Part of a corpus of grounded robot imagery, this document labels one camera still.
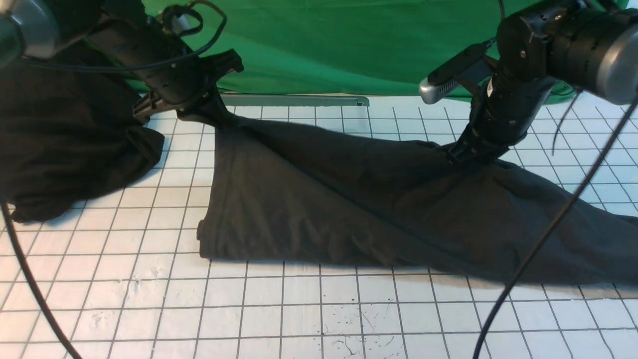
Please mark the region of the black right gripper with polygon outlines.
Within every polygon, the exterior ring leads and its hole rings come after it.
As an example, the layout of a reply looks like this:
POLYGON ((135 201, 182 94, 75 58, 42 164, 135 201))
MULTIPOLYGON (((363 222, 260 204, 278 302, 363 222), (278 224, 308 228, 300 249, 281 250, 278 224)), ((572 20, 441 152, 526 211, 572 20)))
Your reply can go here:
POLYGON ((523 80, 497 70, 471 102, 460 138, 446 147, 453 162, 493 162, 528 135, 540 107, 556 84, 553 77, 523 80))

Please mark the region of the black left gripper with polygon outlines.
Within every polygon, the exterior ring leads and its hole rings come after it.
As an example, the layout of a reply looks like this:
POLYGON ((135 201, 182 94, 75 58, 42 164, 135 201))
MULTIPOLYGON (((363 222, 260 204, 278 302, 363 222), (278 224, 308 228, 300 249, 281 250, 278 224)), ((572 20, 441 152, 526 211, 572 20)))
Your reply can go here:
MULTIPOLYGON (((157 63, 190 52, 185 42, 162 30, 156 20, 142 26, 110 20, 90 41, 124 67, 157 63)), ((178 118, 205 125, 232 125, 217 82, 232 71, 244 70, 241 57, 231 49, 220 54, 172 63, 158 69, 134 71, 150 93, 134 106, 134 116, 148 120, 160 112, 176 111, 178 118)))

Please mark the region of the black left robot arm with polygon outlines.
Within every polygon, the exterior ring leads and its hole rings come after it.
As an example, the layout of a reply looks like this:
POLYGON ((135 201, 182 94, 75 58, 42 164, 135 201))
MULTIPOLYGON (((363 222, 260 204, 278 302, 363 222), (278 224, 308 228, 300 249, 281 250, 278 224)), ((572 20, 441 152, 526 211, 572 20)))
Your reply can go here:
POLYGON ((234 50, 204 56, 226 27, 226 14, 208 0, 146 13, 140 0, 7 0, 1 3, 1 66, 20 61, 84 73, 132 73, 149 92, 133 109, 137 120, 175 111, 183 121, 221 129, 235 116, 217 82, 244 70, 234 50), (88 40, 116 66, 50 63, 88 40))

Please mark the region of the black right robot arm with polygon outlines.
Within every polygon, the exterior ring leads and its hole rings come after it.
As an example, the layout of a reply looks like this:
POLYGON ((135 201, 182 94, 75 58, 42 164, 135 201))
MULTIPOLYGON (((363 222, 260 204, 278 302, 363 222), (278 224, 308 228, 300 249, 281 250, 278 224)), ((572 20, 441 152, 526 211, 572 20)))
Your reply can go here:
POLYGON ((453 162, 491 162, 528 134, 552 88, 565 82, 615 105, 637 97, 637 10, 543 0, 504 18, 493 40, 448 70, 472 94, 469 124, 445 146, 453 162))

